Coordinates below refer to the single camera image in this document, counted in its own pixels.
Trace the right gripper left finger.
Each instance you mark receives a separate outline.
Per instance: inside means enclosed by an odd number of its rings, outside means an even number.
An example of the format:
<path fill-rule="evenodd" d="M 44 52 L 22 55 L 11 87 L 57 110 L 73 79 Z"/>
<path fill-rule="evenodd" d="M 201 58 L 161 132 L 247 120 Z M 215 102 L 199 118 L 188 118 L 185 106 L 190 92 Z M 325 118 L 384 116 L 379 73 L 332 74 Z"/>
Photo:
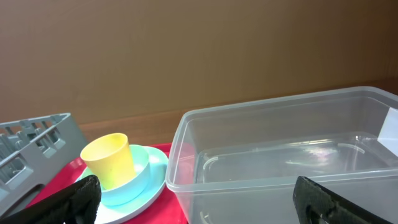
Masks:
<path fill-rule="evenodd" d="M 63 190 L 25 208 L 1 224 L 94 224 L 101 200 L 100 181 L 89 175 Z"/>

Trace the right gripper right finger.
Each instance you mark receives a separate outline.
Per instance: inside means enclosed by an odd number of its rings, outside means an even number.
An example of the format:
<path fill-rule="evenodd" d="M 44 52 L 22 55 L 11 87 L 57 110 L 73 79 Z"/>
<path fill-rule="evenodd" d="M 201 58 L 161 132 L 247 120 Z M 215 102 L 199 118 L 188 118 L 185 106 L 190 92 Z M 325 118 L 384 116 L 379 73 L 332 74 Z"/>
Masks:
<path fill-rule="evenodd" d="M 392 224 L 305 176 L 297 177 L 293 202 L 300 224 Z"/>

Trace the yellow plastic cup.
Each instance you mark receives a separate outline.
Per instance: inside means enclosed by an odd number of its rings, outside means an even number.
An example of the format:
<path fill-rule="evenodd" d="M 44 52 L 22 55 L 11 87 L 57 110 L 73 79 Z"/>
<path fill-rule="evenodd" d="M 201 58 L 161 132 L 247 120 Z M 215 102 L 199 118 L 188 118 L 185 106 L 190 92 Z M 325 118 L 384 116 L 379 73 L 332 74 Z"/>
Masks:
<path fill-rule="evenodd" d="M 80 157 L 106 190 L 120 187 L 136 176 L 128 137 L 123 133 L 95 139 L 83 148 Z"/>

